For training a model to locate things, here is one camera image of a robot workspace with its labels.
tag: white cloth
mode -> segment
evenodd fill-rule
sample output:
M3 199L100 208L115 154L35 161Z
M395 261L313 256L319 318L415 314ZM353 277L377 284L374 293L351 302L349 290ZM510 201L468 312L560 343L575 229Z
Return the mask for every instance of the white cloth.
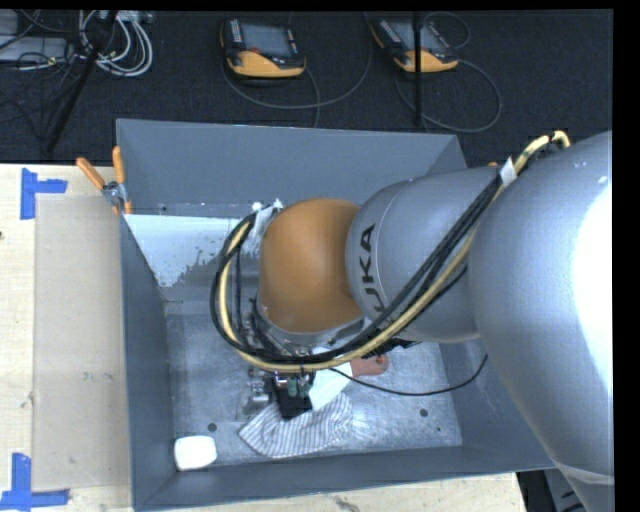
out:
M353 377L351 363L345 363L338 366L337 370ZM331 403L349 384L349 379L339 373L331 370L320 370L316 372L313 379L313 386L309 390L309 400L311 405L317 411L322 409L328 403Z
M351 402L340 393L321 409L312 409L289 421L282 419L274 402L238 434L256 452L277 459L320 451L336 443L352 426Z

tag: black stand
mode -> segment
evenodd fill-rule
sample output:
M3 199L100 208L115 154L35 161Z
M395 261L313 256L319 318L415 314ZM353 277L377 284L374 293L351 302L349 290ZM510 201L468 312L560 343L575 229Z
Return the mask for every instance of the black stand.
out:
M76 102L78 101L78 98L82 93L82 89L84 89L87 79L89 78L89 74L93 70L98 60L98 57L100 56L100 53L102 52L102 50L105 48L107 44L109 35L111 33L111 28L114 26L116 22L117 14L118 14L117 9L109 10L106 20L98 22L99 29L96 31L95 40L92 43L91 53L89 54L87 64L82 70L82 74L80 75L78 82L76 83L73 90L71 91L71 95L66 100L66 102L63 103L62 106L60 107L58 118L56 119L55 124L53 125L53 128L50 130L50 135L49 134L46 135L45 140L47 140L47 143L44 149L44 156L45 156L45 159L47 160L50 160L51 157L53 156L53 151L55 150L56 145L60 140L60 136L64 131L67 121L69 120L69 116L71 116L73 107L75 107Z
M413 11L413 47L414 47L414 72L416 81L416 127L422 127L422 16L420 11Z

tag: striped cloth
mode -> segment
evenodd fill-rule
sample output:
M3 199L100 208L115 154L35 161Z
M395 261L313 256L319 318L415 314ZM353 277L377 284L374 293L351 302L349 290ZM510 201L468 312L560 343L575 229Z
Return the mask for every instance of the striped cloth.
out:
M314 453L351 431L353 411L344 393L319 410L284 421L277 403L268 405L240 429L240 437L256 452L274 459Z

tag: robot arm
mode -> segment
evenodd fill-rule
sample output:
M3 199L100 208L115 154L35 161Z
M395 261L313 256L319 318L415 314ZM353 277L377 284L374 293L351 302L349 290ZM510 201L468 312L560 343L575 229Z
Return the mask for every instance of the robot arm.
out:
M262 240L251 333L226 304L229 267L257 214L248 217L212 290L218 330L252 366L299 377L396 344L481 339L585 506L607 510L611 132L569 146L556 132L501 170L428 174L359 208L332 199L286 208ZM555 154L535 159L543 150Z

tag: gray bin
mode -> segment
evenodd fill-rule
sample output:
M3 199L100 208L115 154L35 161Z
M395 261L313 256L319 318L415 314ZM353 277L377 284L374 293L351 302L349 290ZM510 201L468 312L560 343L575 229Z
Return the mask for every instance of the gray bin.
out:
M117 121L116 135L134 215L208 217L226 210L231 218L276 198L361 204L397 181L466 168L453 135L125 119ZM349 384L345 393L364 420L351 439L283 460L253 454L234 439L232 414L224 417L238 401L247 367L208 318L213 261L189 267L178 283L160 283L124 216L120 229L136 510L553 467L491 360L468 386L419 400ZM371 382L410 391L454 385L473 374L484 353L482 340L398 348L390 354L396 373ZM213 436L218 461L177 471L173 444L187 434Z

